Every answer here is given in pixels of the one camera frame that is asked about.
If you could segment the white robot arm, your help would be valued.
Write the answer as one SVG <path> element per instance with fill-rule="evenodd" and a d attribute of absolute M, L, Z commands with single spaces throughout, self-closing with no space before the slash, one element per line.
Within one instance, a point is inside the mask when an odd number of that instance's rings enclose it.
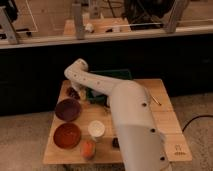
<path fill-rule="evenodd" d="M 132 80 L 89 73 L 83 59 L 68 66 L 64 75 L 75 90 L 85 86 L 108 96 L 126 171 L 172 171 L 164 136 L 151 111 L 151 96 L 144 86 Z"/>

